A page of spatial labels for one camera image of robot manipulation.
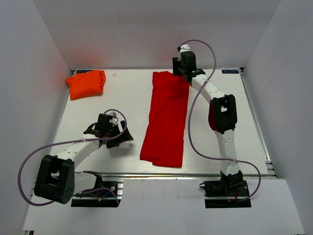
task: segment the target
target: wire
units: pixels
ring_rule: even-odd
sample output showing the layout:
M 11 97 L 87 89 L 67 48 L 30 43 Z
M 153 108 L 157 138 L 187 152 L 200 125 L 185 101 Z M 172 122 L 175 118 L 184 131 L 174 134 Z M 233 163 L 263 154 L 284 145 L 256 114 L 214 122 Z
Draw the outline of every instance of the wire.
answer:
M 87 130 L 93 128 L 93 126 L 94 126 L 95 124 L 96 124 L 96 122 L 93 123 L 93 124 L 91 124 L 89 127 L 87 127 Z
M 201 41 L 201 40 L 198 40 L 198 39 L 191 39 L 191 40 L 188 40 L 186 42 L 184 42 L 183 44 L 180 45 L 180 47 L 188 42 L 199 42 L 199 43 L 202 43 L 202 44 L 205 44 L 212 52 L 212 55 L 213 55 L 213 59 L 214 59 L 214 67 L 213 67 L 213 71 L 211 72 L 210 76 L 206 79 L 206 81 L 203 83 L 203 85 L 200 87 L 198 93 L 196 94 L 196 97 L 195 99 L 193 100 L 192 102 L 192 105 L 191 105 L 191 108 L 190 108 L 190 112 L 189 112 L 189 116 L 188 116 L 188 138 L 189 138 L 189 142 L 190 142 L 190 145 L 192 147 L 192 149 L 198 154 L 200 155 L 201 157 L 203 158 L 206 158 L 206 159 L 210 159 L 210 160 L 218 160 L 218 161 L 235 161 L 235 162 L 238 162 L 238 163 L 245 163 L 245 164 L 249 164 L 251 166 L 253 166 L 256 171 L 258 172 L 258 176 L 259 176 L 259 183 L 255 189 L 255 191 L 248 197 L 244 198 L 244 199 L 240 199 L 240 200 L 237 200 L 237 202 L 242 202 L 242 201 L 245 201 L 249 198 L 251 198 L 253 195 L 256 194 L 256 192 L 259 190 L 259 187 L 260 187 L 260 184 L 261 184 L 261 173 L 259 171 L 259 169 L 256 167 L 256 165 L 250 163 L 250 162 L 247 162 L 247 161 L 241 161 L 241 160 L 234 160 L 234 159 L 229 159 L 229 158 L 212 158 L 212 157 L 209 157 L 209 156 L 206 156 L 202 153 L 200 153 L 194 146 L 193 142 L 192 142 L 192 138 L 191 138 L 191 128 L 190 128 L 190 123 L 191 123 L 191 115 L 192 115 L 192 112 L 194 110 L 194 107 L 195 107 L 195 103 L 201 93 L 201 91 L 204 89 L 205 85 L 209 82 L 209 80 L 211 79 L 211 77 L 213 76 L 215 70 L 216 70 L 216 56 L 215 56 L 215 53 L 214 53 L 214 50 L 213 48 L 207 44 L 206 42 L 204 41 Z
M 96 194 L 96 195 L 91 193 L 91 196 L 95 196 L 95 197 L 96 197 L 96 196 L 99 196 L 101 193 L 102 193 L 102 191 L 100 191 L 100 192 L 99 192 L 98 194 Z
M 101 200 L 103 200 L 106 196 L 108 196 L 110 193 L 110 191 L 108 191 L 106 194 L 104 194 L 102 197 L 101 197 Z
M 238 197 L 239 197 L 239 191 L 237 191 L 237 195 L 234 199 L 232 199 L 232 201 L 236 201 Z
M 124 116 L 124 114 L 122 114 L 120 111 L 116 110 L 116 109 L 108 109 L 107 111 L 105 111 L 104 113 L 107 113 L 109 111 L 116 111 L 118 112 L 119 114 L 121 114 L 121 116 L 123 117 L 123 119 L 125 120 L 125 128 L 116 136 L 114 137 L 106 137 L 106 138 L 93 138 L 93 139 L 79 139 L 79 140 L 74 140 L 74 141 L 65 141 L 65 142 L 59 142 L 59 143 L 51 143 L 51 144 L 47 144 L 45 146 L 42 146 L 40 148 L 37 148 L 36 150 L 32 151 L 25 159 L 24 161 L 22 162 L 21 166 L 20 166 L 20 169 L 19 169 L 19 172 L 18 172 L 18 187 L 19 187 L 19 191 L 20 191 L 20 194 L 22 196 L 22 198 L 30 205 L 32 206 L 35 206 L 35 207 L 40 207 L 40 206 L 46 206 L 46 205 L 49 205 L 51 203 L 53 203 L 53 201 L 50 201 L 50 202 L 45 202 L 45 203 L 34 203 L 32 201 L 30 201 L 24 191 L 23 191 L 23 188 L 22 188 L 22 183 L 21 183 L 21 177 L 22 177 L 22 170 L 26 164 L 26 162 L 30 159 L 31 156 L 33 156 L 35 153 L 37 153 L 38 151 L 40 150 L 43 150 L 45 148 L 49 148 L 49 147 L 53 147 L 53 146 L 57 146 L 57 145 L 62 145 L 62 144 L 68 144 L 68 143 L 79 143 L 79 142 L 84 142 L 84 141 L 109 141 L 109 140 L 114 140 L 116 138 L 118 138 L 119 136 L 121 136 L 125 130 L 127 129 L 127 120 L 126 120 L 126 117 Z
M 96 191 L 99 191 L 99 190 L 108 190 L 113 195 L 113 197 L 115 198 L 117 204 L 119 205 L 119 201 L 118 201 L 115 193 L 110 188 L 102 187 L 102 188 L 96 188 L 96 189 L 92 189 L 92 190 L 85 190 L 85 191 L 82 191 L 81 194 L 92 193 L 92 192 L 96 192 Z

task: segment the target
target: white tabletop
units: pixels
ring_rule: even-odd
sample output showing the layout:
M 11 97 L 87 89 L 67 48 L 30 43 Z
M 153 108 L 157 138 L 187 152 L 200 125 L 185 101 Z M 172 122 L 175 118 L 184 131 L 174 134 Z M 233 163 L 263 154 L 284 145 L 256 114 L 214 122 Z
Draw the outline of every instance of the white tabletop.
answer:
M 220 173 L 221 162 L 204 159 L 192 150 L 187 128 L 184 135 L 182 168 L 154 166 L 151 162 L 139 159 L 148 126 L 154 71 L 165 70 L 105 70 L 107 80 L 103 94 L 74 101 L 68 98 L 55 142 L 79 139 L 86 128 L 97 121 L 100 113 L 111 108 L 120 110 L 126 116 L 129 131 L 134 138 L 133 142 L 123 143 L 116 148 L 107 149 L 102 146 L 76 168 L 77 172 L 92 170 L 102 173 Z M 266 174 L 266 155 L 259 142 L 240 75 L 222 74 L 221 70 L 217 70 L 211 81 L 225 94 L 233 94 L 236 97 L 238 123 L 235 130 L 235 147 L 238 160 L 250 161 L 261 173 Z M 196 90 L 190 89 L 188 110 L 196 93 Z M 208 110 L 208 103 L 203 97 L 199 97 L 191 120 L 192 137 L 201 153 L 218 158 L 218 142 L 208 124 Z M 58 154 L 64 149 L 65 145 L 56 146 L 51 153 Z M 243 174 L 256 174 L 255 169 L 247 164 L 240 164 L 240 167 Z

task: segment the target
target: folded orange cloth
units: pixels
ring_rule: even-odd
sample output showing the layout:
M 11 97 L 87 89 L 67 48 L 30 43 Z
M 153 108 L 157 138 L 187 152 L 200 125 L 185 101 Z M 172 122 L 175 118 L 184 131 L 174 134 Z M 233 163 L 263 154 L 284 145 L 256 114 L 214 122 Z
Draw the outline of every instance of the folded orange cloth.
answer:
M 92 70 L 87 73 L 77 73 L 67 78 L 71 100 L 81 99 L 103 92 L 106 75 L 102 70 Z

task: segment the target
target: red towel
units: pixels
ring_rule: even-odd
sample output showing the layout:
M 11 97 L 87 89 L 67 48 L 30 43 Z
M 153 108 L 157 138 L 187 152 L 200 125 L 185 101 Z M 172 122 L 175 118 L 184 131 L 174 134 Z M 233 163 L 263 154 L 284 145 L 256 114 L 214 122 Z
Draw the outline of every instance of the red towel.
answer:
M 140 159 L 153 165 L 181 167 L 189 84 L 170 72 L 154 72 L 149 125 Z

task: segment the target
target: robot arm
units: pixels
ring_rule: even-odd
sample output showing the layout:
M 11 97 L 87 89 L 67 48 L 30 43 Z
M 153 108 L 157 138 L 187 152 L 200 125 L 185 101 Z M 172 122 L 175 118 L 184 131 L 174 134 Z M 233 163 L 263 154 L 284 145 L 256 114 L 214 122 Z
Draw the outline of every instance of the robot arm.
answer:
M 195 54 L 188 45 L 178 48 L 180 57 L 173 58 L 173 74 L 183 76 L 185 80 L 197 91 L 206 82 L 205 72 L 197 68 Z M 235 124 L 237 111 L 235 97 L 221 92 L 209 81 L 203 87 L 201 95 L 210 104 L 209 125 L 215 132 L 219 143 L 221 158 L 234 161 L 222 161 L 221 184 L 226 193 L 231 193 L 243 183 L 243 175 L 236 156 L 234 143 Z
M 117 123 L 112 122 L 116 117 L 115 113 L 110 115 L 100 114 L 98 121 L 84 132 L 83 139 L 115 137 L 120 134 Z M 120 122 L 122 128 L 125 128 L 125 121 Z M 96 151 L 102 145 L 107 148 L 119 146 L 125 141 L 132 141 L 133 138 L 128 129 L 118 138 L 109 141 L 82 141 L 71 145 L 61 153 L 43 157 L 34 193 L 36 196 L 43 197 L 55 202 L 66 204 L 72 197 L 84 190 L 100 188 L 102 186 L 102 177 L 97 172 L 84 171 L 75 175 L 77 166 L 92 152 Z

